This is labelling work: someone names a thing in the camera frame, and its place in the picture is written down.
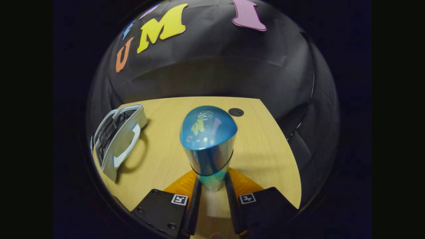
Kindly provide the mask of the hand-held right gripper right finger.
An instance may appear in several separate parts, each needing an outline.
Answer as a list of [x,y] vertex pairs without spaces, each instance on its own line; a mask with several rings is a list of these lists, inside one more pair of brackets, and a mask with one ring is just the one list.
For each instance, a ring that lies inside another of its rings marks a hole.
[[276,187],[263,189],[234,169],[224,182],[236,235],[278,235],[298,214]]

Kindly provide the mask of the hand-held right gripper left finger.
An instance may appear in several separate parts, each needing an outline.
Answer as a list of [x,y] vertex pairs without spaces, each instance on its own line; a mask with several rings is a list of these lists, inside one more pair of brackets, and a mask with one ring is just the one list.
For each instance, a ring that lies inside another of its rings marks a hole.
[[160,239],[189,239],[196,231],[201,192],[189,171],[164,190],[151,189],[130,214]]

